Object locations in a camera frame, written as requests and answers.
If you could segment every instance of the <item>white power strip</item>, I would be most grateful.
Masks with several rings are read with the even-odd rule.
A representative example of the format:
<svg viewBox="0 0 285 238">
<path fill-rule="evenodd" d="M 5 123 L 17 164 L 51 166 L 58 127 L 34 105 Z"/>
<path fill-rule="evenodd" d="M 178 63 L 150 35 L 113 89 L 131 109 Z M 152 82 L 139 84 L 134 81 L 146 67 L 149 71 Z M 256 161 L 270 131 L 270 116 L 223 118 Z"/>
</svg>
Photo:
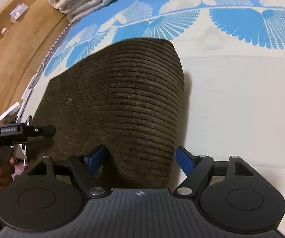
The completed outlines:
<svg viewBox="0 0 285 238">
<path fill-rule="evenodd" d="M 0 121 L 6 118 L 8 115 L 12 116 L 20 110 L 21 106 L 18 102 L 13 104 L 10 108 L 8 108 L 1 116 Z"/>
</svg>

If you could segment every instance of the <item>ribbed gray panel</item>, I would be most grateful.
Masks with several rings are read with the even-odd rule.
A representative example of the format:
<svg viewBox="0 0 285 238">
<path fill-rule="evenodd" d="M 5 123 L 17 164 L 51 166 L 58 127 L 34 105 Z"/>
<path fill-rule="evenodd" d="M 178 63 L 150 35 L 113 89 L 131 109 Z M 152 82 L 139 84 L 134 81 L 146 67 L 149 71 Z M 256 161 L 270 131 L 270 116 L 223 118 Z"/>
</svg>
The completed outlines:
<svg viewBox="0 0 285 238">
<path fill-rule="evenodd" d="M 42 234 L 8 227 L 0 238 L 283 238 L 273 230 L 262 234 L 232 234 L 210 224 L 190 200 L 177 199 L 167 189 L 115 189 L 106 198 L 88 202 L 71 223 Z"/>
</svg>

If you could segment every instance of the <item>bed sheet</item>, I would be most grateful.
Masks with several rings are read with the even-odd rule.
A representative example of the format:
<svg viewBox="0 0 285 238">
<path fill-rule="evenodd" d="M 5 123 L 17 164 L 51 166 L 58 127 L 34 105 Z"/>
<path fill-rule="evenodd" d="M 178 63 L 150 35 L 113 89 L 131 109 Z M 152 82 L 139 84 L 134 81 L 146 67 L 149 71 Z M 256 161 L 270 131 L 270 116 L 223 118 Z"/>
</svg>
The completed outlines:
<svg viewBox="0 0 285 238">
<path fill-rule="evenodd" d="M 239 155 L 285 196 L 285 0 L 117 0 L 67 29 L 23 119 L 50 79 L 134 37 L 168 39 L 181 59 L 177 145 L 215 160 Z M 285 217 L 280 228 L 285 234 Z"/>
</svg>

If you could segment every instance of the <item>triangular cutout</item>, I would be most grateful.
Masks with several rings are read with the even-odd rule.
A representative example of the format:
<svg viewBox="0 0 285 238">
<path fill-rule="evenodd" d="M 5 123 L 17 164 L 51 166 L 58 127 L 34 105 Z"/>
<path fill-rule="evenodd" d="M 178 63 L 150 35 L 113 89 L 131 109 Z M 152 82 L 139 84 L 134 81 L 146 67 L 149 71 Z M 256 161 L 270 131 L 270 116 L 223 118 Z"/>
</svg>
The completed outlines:
<svg viewBox="0 0 285 238">
<path fill-rule="evenodd" d="M 41 161 L 27 175 L 28 176 L 45 176 L 47 174 L 47 165 Z"/>
<path fill-rule="evenodd" d="M 242 162 L 235 163 L 235 175 L 254 176 L 254 174 Z"/>
</svg>

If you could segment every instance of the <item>folded brown corduroy fabric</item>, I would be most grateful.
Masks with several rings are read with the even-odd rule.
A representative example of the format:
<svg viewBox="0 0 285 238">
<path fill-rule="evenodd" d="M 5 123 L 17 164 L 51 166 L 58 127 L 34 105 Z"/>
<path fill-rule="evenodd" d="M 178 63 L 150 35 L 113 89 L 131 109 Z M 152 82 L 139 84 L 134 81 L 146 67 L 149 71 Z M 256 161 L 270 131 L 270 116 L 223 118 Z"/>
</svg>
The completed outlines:
<svg viewBox="0 0 285 238">
<path fill-rule="evenodd" d="M 33 125 L 54 125 L 52 140 L 29 140 L 29 161 L 64 160 L 104 144 L 112 160 L 103 187 L 167 187 L 184 89 L 180 59 L 167 40 L 110 45 L 52 79 Z"/>
</svg>

